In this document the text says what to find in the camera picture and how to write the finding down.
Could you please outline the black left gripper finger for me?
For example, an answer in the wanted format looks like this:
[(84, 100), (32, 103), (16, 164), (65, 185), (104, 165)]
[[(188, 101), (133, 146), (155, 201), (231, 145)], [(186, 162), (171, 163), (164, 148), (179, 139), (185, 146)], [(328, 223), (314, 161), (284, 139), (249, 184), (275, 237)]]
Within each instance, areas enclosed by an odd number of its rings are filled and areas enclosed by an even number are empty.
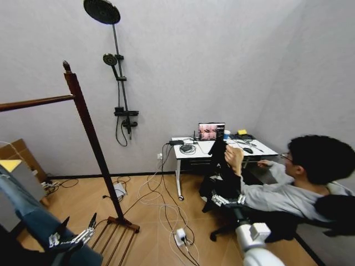
[(97, 219), (97, 213), (94, 213), (94, 215), (92, 216), (89, 222), (88, 228), (83, 230), (74, 238), (75, 244), (78, 244), (79, 242), (83, 242), (84, 244), (86, 244), (91, 239), (91, 237), (95, 233), (95, 226), (97, 223), (96, 219)]
[(68, 216), (56, 229), (55, 231), (49, 236), (49, 248), (53, 248), (55, 246), (60, 245), (60, 241), (64, 239), (64, 233), (67, 228), (67, 224), (69, 222), (70, 217)]

